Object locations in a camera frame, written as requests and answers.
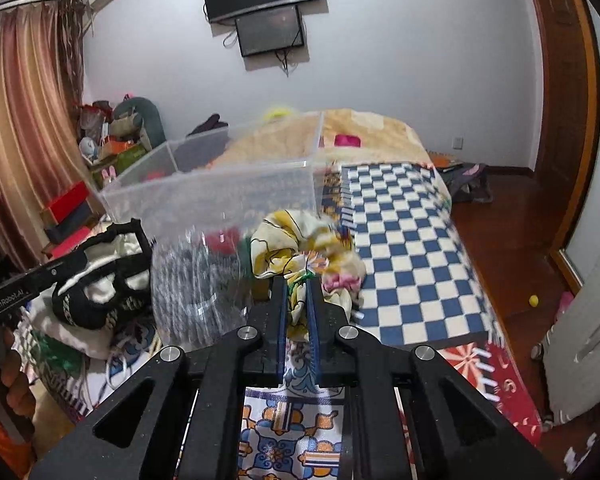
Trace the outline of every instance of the curtain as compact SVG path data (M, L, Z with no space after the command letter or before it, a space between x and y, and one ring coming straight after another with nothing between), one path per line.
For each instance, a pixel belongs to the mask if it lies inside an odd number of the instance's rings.
M82 104L82 87L84 85L84 59L82 52L82 18L86 11L83 0L60 0L58 18L58 45L61 63L61 74L70 98L67 103L69 114L74 123L74 131L78 138L78 120Z
M42 260L45 204L90 178L62 82L58 7L0 12L0 245L21 269Z

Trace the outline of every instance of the metal screw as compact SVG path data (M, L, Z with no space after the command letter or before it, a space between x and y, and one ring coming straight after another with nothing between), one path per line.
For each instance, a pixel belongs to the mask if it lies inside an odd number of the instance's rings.
M416 357L423 361L431 361L435 355L436 351L430 346L422 345L416 348Z
M243 326L240 330L238 330L238 337L240 339L244 339L245 341L253 339L257 335L258 329L253 326Z
M351 325L340 327L340 330L338 330L338 334L343 339L355 339L358 337L358 333L358 329Z
M167 346L160 351L160 359L170 363L180 357L180 349L175 346Z

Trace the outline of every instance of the blue and white checkered blanket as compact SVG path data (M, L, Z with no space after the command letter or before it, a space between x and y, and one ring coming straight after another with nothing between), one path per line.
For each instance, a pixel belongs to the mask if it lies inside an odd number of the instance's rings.
M407 163L342 168L368 275L359 325L388 345L487 330L500 338L433 170Z

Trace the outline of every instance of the black metal frame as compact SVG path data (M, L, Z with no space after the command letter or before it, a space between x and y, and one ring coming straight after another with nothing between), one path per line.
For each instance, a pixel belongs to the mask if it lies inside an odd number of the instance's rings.
M353 439L343 459L352 458L355 478L411 479L395 387L418 478L557 478L430 347L391 348L349 326L344 311L323 300L317 278L308 303L318 336L317 383L347 386ZM210 348L163 349L45 455L30 480L171 480L176 472L181 480L235 478L245 388L282 382L285 318L286 283L275 278L270 300L252 309L248 326Z

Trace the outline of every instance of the plastic bag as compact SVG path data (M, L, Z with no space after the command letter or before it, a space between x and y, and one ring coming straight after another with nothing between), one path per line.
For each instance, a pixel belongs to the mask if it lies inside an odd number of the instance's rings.
M96 145L99 145L102 139L102 125L106 120L107 115L103 110L85 105L80 110L78 126L84 130L85 136L90 137Z
M152 305L163 344L189 352L245 324L250 272L240 260L238 239L236 230L190 232L155 245Z

